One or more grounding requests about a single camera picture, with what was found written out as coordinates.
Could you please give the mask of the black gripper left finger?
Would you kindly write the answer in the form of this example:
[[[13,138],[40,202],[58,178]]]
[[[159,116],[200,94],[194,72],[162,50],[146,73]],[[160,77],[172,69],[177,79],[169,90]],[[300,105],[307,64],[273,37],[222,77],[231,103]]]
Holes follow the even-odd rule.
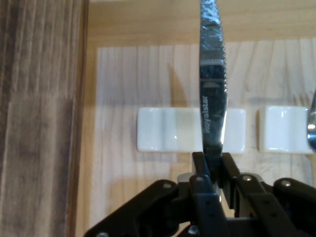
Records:
[[[158,180],[89,229],[87,237],[170,237],[190,222],[201,237],[226,234],[226,218],[215,193],[220,156],[193,153],[196,173],[188,181]]]

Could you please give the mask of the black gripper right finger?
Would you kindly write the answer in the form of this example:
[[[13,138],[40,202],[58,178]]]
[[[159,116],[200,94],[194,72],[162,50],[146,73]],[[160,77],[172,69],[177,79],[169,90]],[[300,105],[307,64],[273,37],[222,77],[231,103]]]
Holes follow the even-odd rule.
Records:
[[[220,187],[236,217],[260,223],[267,237],[314,237],[316,190],[292,178],[268,185],[254,174],[240,173],[229,153],[220,166]]]

